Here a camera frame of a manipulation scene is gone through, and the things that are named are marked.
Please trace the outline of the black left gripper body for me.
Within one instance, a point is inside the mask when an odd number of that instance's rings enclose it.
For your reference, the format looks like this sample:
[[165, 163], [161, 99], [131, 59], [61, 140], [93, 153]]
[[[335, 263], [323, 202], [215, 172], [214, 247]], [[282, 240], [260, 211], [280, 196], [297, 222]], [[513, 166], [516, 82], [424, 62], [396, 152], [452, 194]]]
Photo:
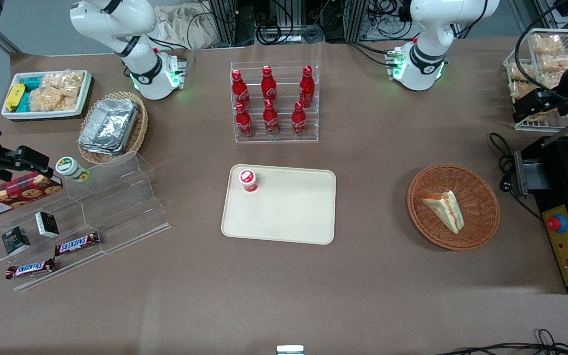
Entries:
[[529, 117], [530, 115], [556, 110], [561, 117], [568, 115], [568, 90], [556, 88], [545, 90], [536, 88], [518, 99], [514, 106], [514, 120], [519, 121]]

